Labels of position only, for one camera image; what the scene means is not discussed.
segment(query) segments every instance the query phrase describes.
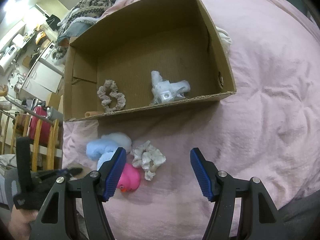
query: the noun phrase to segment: pink rubber duck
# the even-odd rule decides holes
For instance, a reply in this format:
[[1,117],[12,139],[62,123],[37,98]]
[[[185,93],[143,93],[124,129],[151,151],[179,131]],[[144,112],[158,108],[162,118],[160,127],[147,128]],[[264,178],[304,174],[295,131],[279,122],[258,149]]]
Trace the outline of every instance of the pink rubber duck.
[[121,192],[136,190],[140,186],[140,180],[138,169],[133,167],[132,164],[126,163],[117,188],[119,188]]

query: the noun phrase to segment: bed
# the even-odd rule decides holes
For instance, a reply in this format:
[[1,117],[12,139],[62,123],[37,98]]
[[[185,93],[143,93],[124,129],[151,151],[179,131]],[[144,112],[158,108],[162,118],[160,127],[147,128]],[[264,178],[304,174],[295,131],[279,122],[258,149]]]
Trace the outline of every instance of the bed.
[[[135,1],[117,0],[102,17]],[[202,238],[213,204],[192,171],[193,147],[235,178],[259,177],[278,209],[320,189],[320,30],[286,0],[202,1],[232,39],[235,95],[196,111],[64,123],[64,167],[95,170],[86,143],[116,131],[133,147],[150,140],[167,157],[151,182],[134,193],[116,191],[104,204],[116,239]],[[239,213],[237,200],[231,235]]]

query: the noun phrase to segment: box handle hole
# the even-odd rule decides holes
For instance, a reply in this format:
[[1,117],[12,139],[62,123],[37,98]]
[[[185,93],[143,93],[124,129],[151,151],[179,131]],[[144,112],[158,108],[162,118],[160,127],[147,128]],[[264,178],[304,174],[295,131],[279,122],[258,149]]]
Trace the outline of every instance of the box handle hole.
[[219,86],[223,88],[223,78],[220,71],[218,73],[218,83],[219,83]]

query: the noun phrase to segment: blue fluffy toy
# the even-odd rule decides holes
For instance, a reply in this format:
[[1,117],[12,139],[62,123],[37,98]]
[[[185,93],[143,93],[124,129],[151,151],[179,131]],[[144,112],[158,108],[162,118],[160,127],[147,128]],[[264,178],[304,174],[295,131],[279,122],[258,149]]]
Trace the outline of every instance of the blue fluffy toy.
[[101,136],[101,139],[91,141],[87,144],[87,157],[93,161],[98,161],[97,170],[101,165],[110,161],[118,147],[122,147],[126,152],[131,151],[131,139],[124,133],[110,133]]

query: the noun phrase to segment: human hand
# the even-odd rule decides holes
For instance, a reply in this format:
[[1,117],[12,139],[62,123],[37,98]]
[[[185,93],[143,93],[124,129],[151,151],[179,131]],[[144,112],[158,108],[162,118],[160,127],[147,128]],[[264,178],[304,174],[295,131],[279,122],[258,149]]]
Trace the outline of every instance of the human hand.
[[8,230],[15,240],[28,240],[31,233],[30,222],[36,220],[37,210],[12,208]]

